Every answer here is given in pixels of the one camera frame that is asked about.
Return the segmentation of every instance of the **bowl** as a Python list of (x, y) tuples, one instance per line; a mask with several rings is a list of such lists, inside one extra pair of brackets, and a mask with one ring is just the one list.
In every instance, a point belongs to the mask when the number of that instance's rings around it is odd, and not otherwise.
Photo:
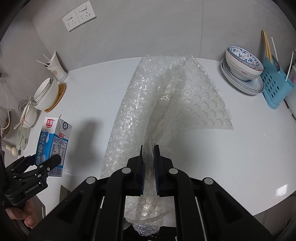
[(48, 91), (42, 96), (42, 98), (34, 103), (34, 107), (39, 110), (46, 110), (53, 106), (59, 97), (59, 85), (55, 78), (53, 78), (52, 84)]
[(253, 80), (258, 78), (262, 73), (262, 71), (252, 69), (249, 66), (245, 65), (244, 63), (237, 60), (235, 57), (233, 57), (230, 54), (230, 52), (228, 51), (228, 48), (226, 49), (226, 61), (231, 71), (233, 71), (234, 75), (235, 73), (239, 72), (240, 76), (237, 76), (238, 78), (243, 77), (243, 79)]
[(51, 84), (53, 82), (53, 78), (47, 78), (43, 81), (43, 83), (37, 89), (34, 95), (34, 101), (38, 102), (44, 96), (44, 94), (49, 90)]
[(259, 59), (257, 59), (254, 55), (252, 55), (245, 49), (231, 45), (228, 47), (228, 52), (238, 61), (247, 65), (248, 67), (258, 71), (263, 71), (263, 65), (259, 61)]
[(30, 101), (30, 103), (29, 103), (26, 114), (25, 114), (25, 110), (26, 110), (26, 108), (22, 112), (22, 115), (20, 117), (20, 122), (22, 121), (22, 119), (25, 115), (23, 127), (30, 128), (35, 125), (35, 123), (38, 119), (37, 110), (34, 108), (32, 101)]

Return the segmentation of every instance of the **human hand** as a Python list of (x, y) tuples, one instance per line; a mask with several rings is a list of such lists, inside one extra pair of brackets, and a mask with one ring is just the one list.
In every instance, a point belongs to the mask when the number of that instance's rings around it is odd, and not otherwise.
[(22, 210), (17, 207), (9, 207), (5, 211), (10, 219), (25, 220), (25, 225), (30, 228), (34, 228), (39, 222), (32, 199), (26, 202)]

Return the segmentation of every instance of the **nutrition label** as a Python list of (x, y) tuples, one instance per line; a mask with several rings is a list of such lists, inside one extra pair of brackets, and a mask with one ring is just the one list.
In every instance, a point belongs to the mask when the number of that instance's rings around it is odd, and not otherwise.
[(66, 152), (67, 143), (68, 143), (68, 141), (62, 140), (62, 139), (54, 136), (50, 157), (52, 157), (55, 154), (59, 154), (62, 158), (60, 165), (63, 165), (63, 163), (64, 163), (64, 155)]

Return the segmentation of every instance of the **milk carton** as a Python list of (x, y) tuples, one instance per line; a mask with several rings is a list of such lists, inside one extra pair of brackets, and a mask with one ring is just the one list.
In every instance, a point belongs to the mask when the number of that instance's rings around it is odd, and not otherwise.
[(62, 158), (61, 164), (48, 172), (49, 176), (61, 177), (63, 174), (64, 158), (72, 126), (60, 118), (46, 117), (44, 119), (36, 155), (35, 165), (39, 166), (55, 154)]

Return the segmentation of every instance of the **white switch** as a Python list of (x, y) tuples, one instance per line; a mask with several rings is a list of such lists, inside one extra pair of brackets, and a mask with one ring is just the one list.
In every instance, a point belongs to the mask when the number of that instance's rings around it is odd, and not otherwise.
[(68, 31), (70, 31), (80, 25), (80, 22), (76, 16), (74, 10), (69, 12), (66, 16), (63, 17), (63, 22), (66, 25)]
[(74, 11), (80, 23), (84, 23), (96, 16), (90, 1), (81, 4), (78, 8), (74, 9)]

